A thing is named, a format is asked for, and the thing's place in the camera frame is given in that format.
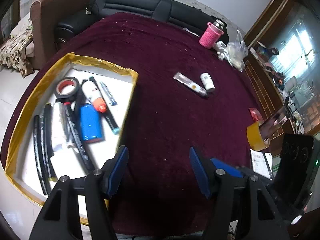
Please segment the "blue cylindrical battery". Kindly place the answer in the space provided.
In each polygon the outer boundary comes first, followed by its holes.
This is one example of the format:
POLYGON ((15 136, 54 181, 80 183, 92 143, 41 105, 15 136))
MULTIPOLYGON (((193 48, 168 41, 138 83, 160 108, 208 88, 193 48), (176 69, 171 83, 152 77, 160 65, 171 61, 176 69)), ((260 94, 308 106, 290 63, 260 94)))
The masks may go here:
POLYGON ((104 139, 100 115, 89 103, 80 107, 80 127, 84 142, 94 143, 104 139))

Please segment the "clear blue pen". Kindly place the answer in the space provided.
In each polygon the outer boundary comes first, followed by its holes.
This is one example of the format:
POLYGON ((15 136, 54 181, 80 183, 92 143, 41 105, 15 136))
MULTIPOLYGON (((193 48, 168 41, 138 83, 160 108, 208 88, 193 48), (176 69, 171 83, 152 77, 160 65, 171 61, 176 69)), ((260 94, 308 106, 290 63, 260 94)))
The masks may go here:
POLYGON ((103 91, 105 92, 105 94, 107 95, 109 101, 110 101, 110 105, 111 106, 115 106, 117 105, 116 100, 114 99, 113 95, 111 94, 111 92, 109 91, 107 85, 105 85, 102 81, 100 81, 100 85, 103 88, 103 91))

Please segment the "white foam box yellow tape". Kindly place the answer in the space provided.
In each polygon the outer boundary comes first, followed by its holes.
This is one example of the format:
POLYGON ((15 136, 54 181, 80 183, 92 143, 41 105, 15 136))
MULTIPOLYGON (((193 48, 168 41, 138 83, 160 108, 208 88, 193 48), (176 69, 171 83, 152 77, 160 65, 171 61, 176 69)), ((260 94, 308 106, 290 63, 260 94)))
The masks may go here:
POLYGON ((138 77, 130 68, 74 53, 37 74, 3 140, 12 185, 42 206, 61 176, 83 177, 112 159, 138 77))

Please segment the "white bottle orange cap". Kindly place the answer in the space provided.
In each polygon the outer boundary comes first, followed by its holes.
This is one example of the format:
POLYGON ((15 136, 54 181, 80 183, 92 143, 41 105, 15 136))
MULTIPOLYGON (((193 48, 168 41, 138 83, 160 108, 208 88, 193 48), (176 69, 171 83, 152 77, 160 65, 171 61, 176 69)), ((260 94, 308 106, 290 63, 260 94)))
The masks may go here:
POLYGON ((101 95, 98 92, 95 84, 92 81, 86 81, 81 86, 82 92, 86 99, 93 105, 96 111, 99 112, 99 105, 101 102, 101 95))

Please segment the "black electrical tape roll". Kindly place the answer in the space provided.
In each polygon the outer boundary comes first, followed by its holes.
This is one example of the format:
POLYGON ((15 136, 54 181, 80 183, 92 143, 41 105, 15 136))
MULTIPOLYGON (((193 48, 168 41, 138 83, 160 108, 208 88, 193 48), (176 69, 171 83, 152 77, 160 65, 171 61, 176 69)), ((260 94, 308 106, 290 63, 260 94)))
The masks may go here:
POLYGON ((64 77, 57 83, 54 94, 57 99, 72 102, 76 99, 79 88, 80 85, 78 79, 68 76, 64 77))

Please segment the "black marker teal cap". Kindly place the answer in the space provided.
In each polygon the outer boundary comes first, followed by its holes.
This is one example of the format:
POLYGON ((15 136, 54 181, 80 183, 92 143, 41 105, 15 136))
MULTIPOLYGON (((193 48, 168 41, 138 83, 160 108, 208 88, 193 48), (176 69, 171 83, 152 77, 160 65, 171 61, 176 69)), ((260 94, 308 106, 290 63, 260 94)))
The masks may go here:
POLYGON ((107 106, 107 103, 105 101, 105 99, 102 96, 102 92, 100 91, 100 88, 98 86, 97 81, 95 80, 95 78, 92 76, 89 78, 89 81, 92 81, 96 88, 98 89, 98 92, 101 95, 101 104, 99 105, 99 112, 102 114, 102 116, 105 118, 105 120, 107 121, 110 129, 112 130, 113 134, 118 135, 120 133, 120 128, 117 125, 109 107, 107 106))

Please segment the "silver floral tube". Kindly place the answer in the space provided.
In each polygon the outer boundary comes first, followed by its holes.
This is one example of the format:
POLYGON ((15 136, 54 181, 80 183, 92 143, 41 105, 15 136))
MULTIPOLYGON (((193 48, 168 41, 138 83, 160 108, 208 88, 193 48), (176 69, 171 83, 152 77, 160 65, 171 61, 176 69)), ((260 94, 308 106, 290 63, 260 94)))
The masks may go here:
POLYGON ((65 113, 65 106, 61 99, 56 99, 52 111, 52 149, 54 155, 75 148, 75 142, 65 113))

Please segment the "black marker white cap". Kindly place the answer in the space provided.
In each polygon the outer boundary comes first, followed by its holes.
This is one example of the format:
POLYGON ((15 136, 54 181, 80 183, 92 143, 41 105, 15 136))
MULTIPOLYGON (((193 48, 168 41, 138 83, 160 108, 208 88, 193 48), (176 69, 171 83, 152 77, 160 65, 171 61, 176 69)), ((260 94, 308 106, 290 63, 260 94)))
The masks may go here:
POLYGON ((42 153, 44 164, 47 169, 48 178, 50 181, 57 181, 56 173, 50 158, 54 155, 52 149, 52 106, 47 103, 44 106, 41 115, 41 136, 42 136, 42 153))

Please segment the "white paper sheet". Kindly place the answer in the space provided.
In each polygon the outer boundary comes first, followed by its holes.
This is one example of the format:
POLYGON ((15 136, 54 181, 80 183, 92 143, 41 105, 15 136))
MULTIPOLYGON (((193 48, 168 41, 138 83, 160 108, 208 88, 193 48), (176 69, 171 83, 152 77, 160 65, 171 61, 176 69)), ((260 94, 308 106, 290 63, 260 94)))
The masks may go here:
MULTIPOLYGON (((250 150, 251 154, 251 161, 252 161, 252 168, 255 173, 258 173, 261 176, 264 176, 268 179, 270 179, 267 166, 265 163, 265 159, 263 157, 262 152, 257 152, 254 150, 250 150)), ((272 154, 271 153, 265 153, 268 159, 269 166, 272 170, 272 154)))

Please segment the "smartphone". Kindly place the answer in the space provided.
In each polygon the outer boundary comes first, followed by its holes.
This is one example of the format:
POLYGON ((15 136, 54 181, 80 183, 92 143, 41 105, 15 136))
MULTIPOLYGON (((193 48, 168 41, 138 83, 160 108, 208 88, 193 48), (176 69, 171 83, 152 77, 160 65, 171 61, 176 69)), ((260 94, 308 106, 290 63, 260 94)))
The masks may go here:
POLYGON ((283 105, 273 115, 271 115, 266 121, 259 126, 259 131, 263 140, 268 139, 283 124, 285 124, 291 117, 290 110, 287 106, 283 105))

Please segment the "red plastic packet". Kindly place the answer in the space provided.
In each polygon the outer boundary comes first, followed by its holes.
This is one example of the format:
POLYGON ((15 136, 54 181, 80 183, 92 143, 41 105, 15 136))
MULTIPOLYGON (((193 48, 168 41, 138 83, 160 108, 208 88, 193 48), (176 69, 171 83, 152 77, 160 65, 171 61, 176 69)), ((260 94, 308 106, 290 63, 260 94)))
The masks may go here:
POLYGON ((264 122, 262 115, 256 108, 249 108, 249 112, 254 122, 264 122))

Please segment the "dark red tablecloth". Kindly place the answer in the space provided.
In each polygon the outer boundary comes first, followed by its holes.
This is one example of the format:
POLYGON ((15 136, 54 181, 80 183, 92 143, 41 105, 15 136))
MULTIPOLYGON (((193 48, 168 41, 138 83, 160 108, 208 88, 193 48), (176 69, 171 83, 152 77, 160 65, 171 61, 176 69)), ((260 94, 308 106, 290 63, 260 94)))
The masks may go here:
POLYGON ((121 12, 72 38, 40 72, 69 52, 139 75, 121 139, 129 150, 128 170, 110 202, 115 231, 157 236, 203 230, 208 203, 191 169, 189 149, 232 166, 251 166, 249 108, 260 109, 260 104, 247 74, 220 61, 195 35, 121 12), (209 73, 215 90, 202 97, 175 80, 177 72, 204 89, 200 75, 209 73))

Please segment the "small white pill bottle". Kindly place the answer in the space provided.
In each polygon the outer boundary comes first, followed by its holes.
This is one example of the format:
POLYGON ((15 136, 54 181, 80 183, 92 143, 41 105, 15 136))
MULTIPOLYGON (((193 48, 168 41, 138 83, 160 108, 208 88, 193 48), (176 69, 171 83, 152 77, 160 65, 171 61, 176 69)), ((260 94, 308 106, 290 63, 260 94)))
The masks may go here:
POLYGON ((211 93, 215 90, 213 80, 209 73, 202 73, 200 75, 200 79, 208 93, 211 93))

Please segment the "white stuffed toy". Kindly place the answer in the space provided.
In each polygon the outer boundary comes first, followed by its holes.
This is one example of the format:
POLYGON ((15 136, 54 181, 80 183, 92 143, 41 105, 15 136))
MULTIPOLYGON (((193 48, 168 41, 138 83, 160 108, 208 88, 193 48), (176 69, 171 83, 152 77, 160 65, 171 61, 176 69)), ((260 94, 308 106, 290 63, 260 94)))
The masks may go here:
POLYGON ((227 51, 227 46, 223 41, 218 41, 213 45, 213 48, 216 50, 217 57, 219 60, 229 60, 229 55, 227 51))

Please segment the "pink knit covered bottle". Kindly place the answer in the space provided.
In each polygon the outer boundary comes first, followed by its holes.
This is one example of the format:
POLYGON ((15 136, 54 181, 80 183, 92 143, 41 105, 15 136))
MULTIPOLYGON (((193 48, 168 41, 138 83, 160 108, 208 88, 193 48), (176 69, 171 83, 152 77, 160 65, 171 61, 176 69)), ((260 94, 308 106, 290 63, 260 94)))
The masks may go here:
POLYGON ((207 29, 201 36, 199 43, 201 46, 207 49, 211 49, 218 39, 224 34, 224 23, 216 19, 213 23, 207 23, 207 29))

